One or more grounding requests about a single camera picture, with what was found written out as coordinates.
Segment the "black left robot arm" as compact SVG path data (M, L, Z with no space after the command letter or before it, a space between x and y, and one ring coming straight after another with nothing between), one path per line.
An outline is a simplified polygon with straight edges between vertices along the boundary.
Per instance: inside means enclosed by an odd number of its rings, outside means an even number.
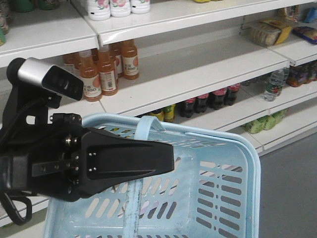
M83 127L77 114L24 125L0 148L0 189L73 202L114 185L171 172L173 147Z

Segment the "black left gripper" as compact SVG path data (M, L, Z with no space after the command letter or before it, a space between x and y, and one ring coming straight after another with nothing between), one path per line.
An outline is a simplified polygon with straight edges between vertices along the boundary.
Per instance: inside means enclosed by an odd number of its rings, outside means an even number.
M80 115L61 113L52 123L15 128L0 147L0 190L12 197L78 200L83 131Z

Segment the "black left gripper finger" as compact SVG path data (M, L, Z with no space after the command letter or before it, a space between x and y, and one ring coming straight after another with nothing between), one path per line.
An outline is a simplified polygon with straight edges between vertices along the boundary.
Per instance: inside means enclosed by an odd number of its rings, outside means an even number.
M88 198L114 185L174 170L172 145L123 138L88 127L81 136L79 196Z

